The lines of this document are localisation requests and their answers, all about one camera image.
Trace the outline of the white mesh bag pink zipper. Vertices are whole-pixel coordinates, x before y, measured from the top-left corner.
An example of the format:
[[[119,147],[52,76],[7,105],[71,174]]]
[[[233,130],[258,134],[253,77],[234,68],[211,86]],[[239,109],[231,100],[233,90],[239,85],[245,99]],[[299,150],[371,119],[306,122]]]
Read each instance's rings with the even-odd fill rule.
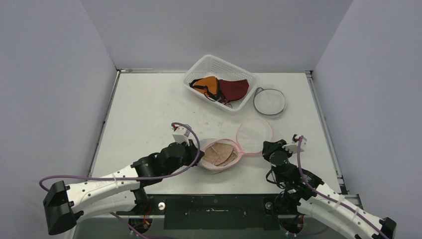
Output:
[[[213,166],[202,159],[199,166],[209,170],[211,173],[219,173],[236,165],[244,156],[256,156],[262,153],[263,142],[269,141],[274,135],[271,124],[264,119],[248,119],[237,129],[235,139],[230,138],[207,138],[200,141],[201,151],[205,150],[213,143],[227,143],[233,145],[238,150],[238,157],[227,166]]]

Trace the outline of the beige bra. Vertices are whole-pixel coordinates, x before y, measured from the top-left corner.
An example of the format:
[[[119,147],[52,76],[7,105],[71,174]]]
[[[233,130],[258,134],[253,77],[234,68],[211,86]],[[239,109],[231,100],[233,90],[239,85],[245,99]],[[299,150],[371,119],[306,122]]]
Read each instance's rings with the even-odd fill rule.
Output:
[[[215,142],[206,150],[203,161],[217,167],[227,166],[238,157],[238,150],[231,144]]]

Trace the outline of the white mesh laundry bag blue zipper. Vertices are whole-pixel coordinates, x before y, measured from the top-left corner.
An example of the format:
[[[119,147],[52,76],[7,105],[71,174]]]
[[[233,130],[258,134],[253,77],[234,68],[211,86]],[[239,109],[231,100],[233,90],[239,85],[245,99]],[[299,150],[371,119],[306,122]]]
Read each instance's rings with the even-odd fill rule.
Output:
[[[287,99],[284,93],[278,89],[256,89],[253,98],[255,110],[268,118],[278,118],[287,108]]]

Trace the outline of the dark red orange bra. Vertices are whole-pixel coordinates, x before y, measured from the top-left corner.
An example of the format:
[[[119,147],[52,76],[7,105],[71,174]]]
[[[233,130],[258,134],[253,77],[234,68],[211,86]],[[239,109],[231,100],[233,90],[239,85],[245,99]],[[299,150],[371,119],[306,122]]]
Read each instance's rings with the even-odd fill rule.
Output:
[[[215,76],[209,76],[193,80],[189,83],[189,87],[212,102],[230,105],[231,102],[241,100],[246,96],[249,90],[249,83],[246,79],[227,81],[218,79]]]

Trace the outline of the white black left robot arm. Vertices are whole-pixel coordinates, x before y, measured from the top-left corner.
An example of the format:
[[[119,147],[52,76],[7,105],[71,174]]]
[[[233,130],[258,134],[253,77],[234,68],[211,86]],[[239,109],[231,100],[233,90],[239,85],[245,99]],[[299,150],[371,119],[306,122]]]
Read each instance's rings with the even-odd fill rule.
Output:
[[[49,235],[64,233],[78,221],[109,212],[145,213],[149,202],[144,187],[161,182],[181,167],[197,165],[204,154],[192,140],[173,142],[107,176],[76,184],[53,183],[43,200]]]

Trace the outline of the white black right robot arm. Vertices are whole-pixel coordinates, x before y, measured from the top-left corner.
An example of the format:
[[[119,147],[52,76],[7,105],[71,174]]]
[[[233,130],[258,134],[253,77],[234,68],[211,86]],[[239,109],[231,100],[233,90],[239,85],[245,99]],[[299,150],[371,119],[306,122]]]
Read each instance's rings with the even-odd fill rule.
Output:
[[[302,135],[293,142],[265,141],[262,156],[271,164],[269,183],[282,193],[274,199],[273,207],[289,214],[309,216],[347,239],[392,239],[397,224],[389,217],[374,216],[335,192],[321,178],[301,165]]]

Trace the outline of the white plastic basket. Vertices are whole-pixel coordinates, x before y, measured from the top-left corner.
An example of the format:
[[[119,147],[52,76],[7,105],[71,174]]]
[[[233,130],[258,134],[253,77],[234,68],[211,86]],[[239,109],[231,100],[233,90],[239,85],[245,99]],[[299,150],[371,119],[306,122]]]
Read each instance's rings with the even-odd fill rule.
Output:
[[[203,56],[182,78],[195,96],[230,113],[246,105],[258,83],[256,75],[213,55]]]

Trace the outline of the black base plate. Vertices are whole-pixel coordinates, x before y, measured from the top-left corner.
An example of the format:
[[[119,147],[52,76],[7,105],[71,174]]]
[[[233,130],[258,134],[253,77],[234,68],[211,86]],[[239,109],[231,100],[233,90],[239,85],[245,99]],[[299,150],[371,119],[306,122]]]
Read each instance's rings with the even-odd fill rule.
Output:
[[[139,216],[144,226],[163,216],[166,230],[265,231],[280,227],[299,233],[304,215],[282,203],[280,194],[160,195],[150,194],[125,216]]]

